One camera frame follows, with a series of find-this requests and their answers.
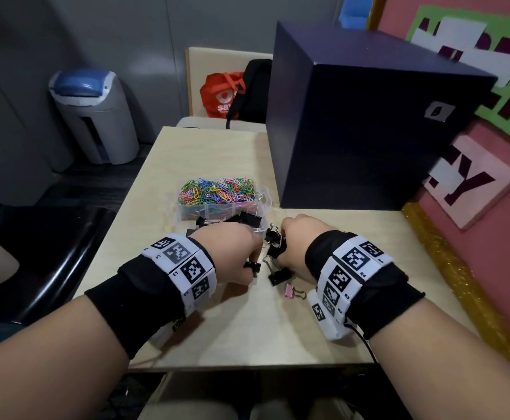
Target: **black box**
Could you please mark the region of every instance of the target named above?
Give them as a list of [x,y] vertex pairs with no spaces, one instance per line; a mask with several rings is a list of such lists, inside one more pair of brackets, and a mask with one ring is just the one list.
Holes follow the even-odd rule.
[[496,80],[379,31],[278,23],[267,132],[280,206],[401,209]]

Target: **backpack strap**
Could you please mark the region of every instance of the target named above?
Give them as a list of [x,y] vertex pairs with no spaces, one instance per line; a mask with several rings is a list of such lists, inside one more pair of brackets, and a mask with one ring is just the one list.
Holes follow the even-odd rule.
[[237,91],[237,94],[234,97],[234,101],[232,101],[230,110],[226,115],[226,129],[230,129],[230,121],[231,119],[239,113],[243,105],[245,104],[245,99],[247,96],[247,89],[251,86],[253,79],[255,78],[255,74],[263,65],[272,65],[271,59],[256,59],[251,60],[247,63],[247,67],[245,68],[245,72],[243,73],[243,82],[245,83],[244,91],[240,93]]

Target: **black backpack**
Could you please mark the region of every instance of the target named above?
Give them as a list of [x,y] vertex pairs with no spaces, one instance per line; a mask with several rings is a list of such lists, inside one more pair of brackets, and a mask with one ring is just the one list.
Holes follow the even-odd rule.
[[251,60],[243,73],[245,93],[237,92],[227,113],[226,129],[230,120],[239,113],[237,119],[264,124],[267,121],[268,88],[271,84],[271,59]]

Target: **red bag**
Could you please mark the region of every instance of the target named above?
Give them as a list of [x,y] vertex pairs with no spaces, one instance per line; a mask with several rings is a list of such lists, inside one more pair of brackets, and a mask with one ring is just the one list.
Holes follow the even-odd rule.
[[245,94],[243,72],[213,73],[207,76],[206,83],[201,87],[201,99],[208,116],[225,118],[236,93]]

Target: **wooden table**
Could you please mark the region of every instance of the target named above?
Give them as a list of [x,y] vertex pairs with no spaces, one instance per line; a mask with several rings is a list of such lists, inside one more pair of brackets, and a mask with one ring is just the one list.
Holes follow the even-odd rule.
[[[473,324],[398,211],[280,209],[265,133],[164,127],[97,251],[76,296],[108,279],[125,261],[175,230],[172,210],[182,184],[192,178],[250,177],[270,189],[270,222],[306,213],[366,236],[390,254],[417,289],[460,323]],[[324,338],[307,301],[286,299],[272,287],[263,264],[248,292],[219,286],[160,351],[147,343],[130,367],[148,371],[266,366],[333,366],[370,362],[357,337],[343,345]],[[309,291],[315,283],[293,280]]]

